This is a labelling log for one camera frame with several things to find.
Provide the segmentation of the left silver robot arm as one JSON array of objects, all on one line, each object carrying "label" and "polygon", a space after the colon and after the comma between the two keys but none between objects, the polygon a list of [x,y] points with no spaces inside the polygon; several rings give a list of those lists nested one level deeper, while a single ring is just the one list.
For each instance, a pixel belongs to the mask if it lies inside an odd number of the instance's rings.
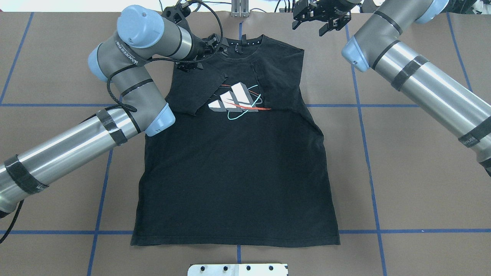
[{"label": "left silver robot arm", "polygon": [[144,132],[154,136],[169,128],[175,116],[146,69],[169,61],[188,72],[226,51],[223,26],[199,38],[186,17],[193,0],[178,2],[162,13],[130,5],[117,19],[116,31],[88,56],[93,75],[105,82],[114,105],[102,108],[76,126],[1,162],[1,217],[18,213],[23,201],[103,153]]}]

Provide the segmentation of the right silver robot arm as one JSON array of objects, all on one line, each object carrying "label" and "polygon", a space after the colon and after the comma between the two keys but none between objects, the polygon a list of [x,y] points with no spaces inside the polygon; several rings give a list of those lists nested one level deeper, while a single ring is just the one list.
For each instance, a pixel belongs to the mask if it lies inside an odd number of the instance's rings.
[{"label": "right silver robot arm", "polygon": [[386,0],[341,53],[357,70],[373,69],[403,92],[472,149],[490,173],[490,105],[399,39],[412,23],[427,23],[448,5],[447,0]]}]

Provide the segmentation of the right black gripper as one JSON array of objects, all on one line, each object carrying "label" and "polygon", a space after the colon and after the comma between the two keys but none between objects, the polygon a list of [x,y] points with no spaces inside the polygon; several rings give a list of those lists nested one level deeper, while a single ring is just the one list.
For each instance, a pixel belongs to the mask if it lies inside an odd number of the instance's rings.
[{"label": "right black gripper", "polygon": [[319,37],[332,30],[341,30],[351,20],[351,10],[361,0],[298,0],[293,8],[292,29],[306,21],[323,21]]}]

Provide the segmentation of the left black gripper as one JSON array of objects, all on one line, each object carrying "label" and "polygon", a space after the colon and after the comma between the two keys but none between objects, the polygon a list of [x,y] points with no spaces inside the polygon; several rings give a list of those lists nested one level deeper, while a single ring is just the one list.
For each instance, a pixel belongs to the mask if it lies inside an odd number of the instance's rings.
[{"label": "left black gripper", "polygon": [[184,61],[175,62],[175,69],[185,73],[191,70],[203,70],[203,61],[209,59],[212,54],[221,54],[224,57],[229,57],[229,46],[223,45],[225,41],[219,34],[212,34],[206,38],[193,37],[191,52],[185,57]]}]

